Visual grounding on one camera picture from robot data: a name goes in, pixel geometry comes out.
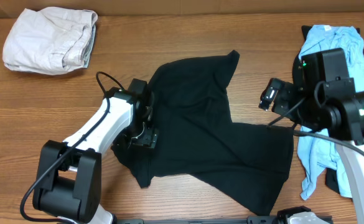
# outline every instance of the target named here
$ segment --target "light blue shirt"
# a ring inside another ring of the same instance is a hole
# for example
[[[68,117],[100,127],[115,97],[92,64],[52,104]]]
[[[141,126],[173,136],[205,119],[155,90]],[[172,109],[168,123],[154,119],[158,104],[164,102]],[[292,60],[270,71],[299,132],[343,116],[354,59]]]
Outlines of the light blue shirt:
[[[314,25],[307,34],[299,59],[303,55],[336,48],[342,48],[345,52],[349,76],[354,78],[356,92],[364,91],[364,40],[354,27]],[[301,131],[310,129],[302,127]],[[318,133],[328,136],[326,129]],[[316,188],[317,177],[326,167],[337,171],[340,194],[352,197],[345,168],[333,142],[310,136],[300,137],[298,157],[306,170],[301,193],[304,200],[312,195]]]

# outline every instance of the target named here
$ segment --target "black cable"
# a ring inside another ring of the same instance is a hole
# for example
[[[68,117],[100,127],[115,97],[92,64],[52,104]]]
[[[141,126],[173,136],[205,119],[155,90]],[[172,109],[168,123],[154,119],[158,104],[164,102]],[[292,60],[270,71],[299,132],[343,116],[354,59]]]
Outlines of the black cable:
[[[292,113],[294,110],[296,110],[296,108],[298,108],[304,101],[306,100],[306,98],[302,98],[301,100],[298,101],[298,103],[296,103],[291,109],[289,109],[289,111],[287,111],[286,113],[284,113],[283,115],[281,115],[280,117],[274,119],[272,122],[270,122],[267,127],[270,128],[272,125],[276,124],[277,122],[279,122],[281,119],[285,118],[286,116],[288,116],[290,113]]]
[[[316,133],[316,132],[319,132],[319,131],[321,131],[321,130],[319,130],[319,129],[313,129],[312,131],[309,131],[309,133]]]
[[[147,111],[145,112],[145,114],[142,116],[142,119],[146,119],[150,116],[151,112],[152,112],[152,108],[154,107],[154,93],[151,92],[151,103],[150,106],[148,107]]]
[[[334,139],[334,138],[324,136],[324,135],[321,135],[321,134],[308,133],[308,132],[305,132],[305,131],[294,131],[294,135],[295,136],[312,136],[312,137],[315,137],[315,138],[321,138],[321,139],[324,139],[324,140],[327,140],[327,141],[334,142],[334,143],[339,144],[341,146],[345,146],[345,147],[359,153],[360,155],[364,156],[364,151],[362,151],[361,149],[359,149],[359,148],[355,147],[354,145],[349,144],[347,142],[340,141],[338,139]]]
[[[319,102],[319,89],[320,89],[320,86],[323,85],[325,83],[325,81],[319,81],[316,86],[314,87],[314,92],[313,92],[313,96],[314,96],[314,101],[316,102],[317,106],[319,108],[323,107],[322,104],[320,104]]]
[[[125,90],[125,88],[124,88],[124,87],[120,84],[120,82],[119,82],[119,81],[117,81],[117,80],[116,80],[114,77],[112,77],[111,75],[108,75],[108,74],[107,74],[107,73],[105,73],[105,72],[97,72],[97,73],[96,73],[96,80],[97,80],[97,82],[99,83],[99,86],[100,86],[101,90],[103,91],[103,93],[105,93],[105,94],[106,94],[106,90],[104,89],[103,85],[102,85],[102,84],[101,84],[101,82],[99,81],[99,74],[105,75],[105,76],[107,76],[108,78],[112,79],[112,81],[116,82],[122,90]]]
[[[103,91],[104,95],[106,95],[106,90],[103,87],[103,85],[101,84],[101,81],[99,79],[100,74],[103,74],[103,75],[111,78],[114,82],[116,82],[119,85],[119,87],[121,89],[124,90],[124,87],[115,78],[108,75],[107,73],[97,72],[96,73],[96,80],[97,80],[101,90]],[[31,222],[61,222],[61,223],[74,224],[74,222],[71,222],[69,220],[63,220],[61,218],[32,218],[32,217],[30,217],[30,216],[28,216],[26,214],[26,211],[24,210],[24,207],[26,205],[26,201],[28,199],[28,196],[42,182],[42,180],[48,175],[48,173],[51,172],[54,169],[57,169],[61,165],[61,163],[64,162],[64,160],[75,150],[75,148],[79,144],[81,144],[81,142],[83,142],[86,139],[86,137],[88,137],[100,125],[100,123],[106,118],[108,112],[110,111],[110,99],[108,97],[106,97],[106,102],[107,102],[107,107],[106,107],[106,111],[103,114],[103,116],[85,134],[83,134],[82,137],[74,145],[72,145],[59,158],[57,158],[56,161],[28,189],[28,191],[26,192],[26,194],[24,195],[24,197],[22,198],[21,203],[20,203],[20,214],[22,215],[22,217],[24,219],[26,219],[28,221],[31,221]]]
[[[297,122],[295,122],[293,125],[292,125],[292,127],[291,127],[291,129],[292,130],[295,130],[295,128],[296,128],[296,126],[298,125],[298,123]]]

